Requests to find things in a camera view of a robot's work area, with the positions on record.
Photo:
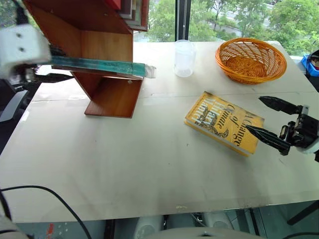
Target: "red object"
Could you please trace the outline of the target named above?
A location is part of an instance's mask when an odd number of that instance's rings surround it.
[[[114,10],[121,10],[121,0],[104,0]]]

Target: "orange wicker basket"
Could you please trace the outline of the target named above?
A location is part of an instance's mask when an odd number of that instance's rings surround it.
[[[224,42],[217,49],[215,58],[230,79],[248,85],[273,81],[287,68],[286,59],[279,50],[253,38]]]

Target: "book cover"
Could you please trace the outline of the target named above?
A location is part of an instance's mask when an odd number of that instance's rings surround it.
[[[185,123],[236,152],[249,156],[255,152],[258,139],[246,129],[246,125],[263,127],[264,119],[204,92],[188,112]]]

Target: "book on shelf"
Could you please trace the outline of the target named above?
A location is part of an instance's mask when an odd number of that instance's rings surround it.
[[[246,125],[263,127],[264,119],[204,92],[188,112],[184,122],[234,151],[249,156],[255,152],[258,139],[249,132]]]

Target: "table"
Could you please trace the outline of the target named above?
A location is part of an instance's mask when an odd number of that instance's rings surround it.
[[[319,118],[319,96],[283,48],[280,79],[247,86],[215,62],[221,42],[196,43],[194,74],[173,73],[173,43],[135,43],[134,60],[157,67],[144,79],[132,119],[88,117],[75,82],[42,84],[0,157],[2,188],[36,184],[56,191],[82,220],[216,211],[319,198],[319,164],[295,148],[288,156],[259,143],[243,157],[193,130],[183,119],[203,91],[265,118],[280,132],[296,116],[263,105],[259,96],[308,104]],[[5,192],[15,222],[73,221],[50,194]]]

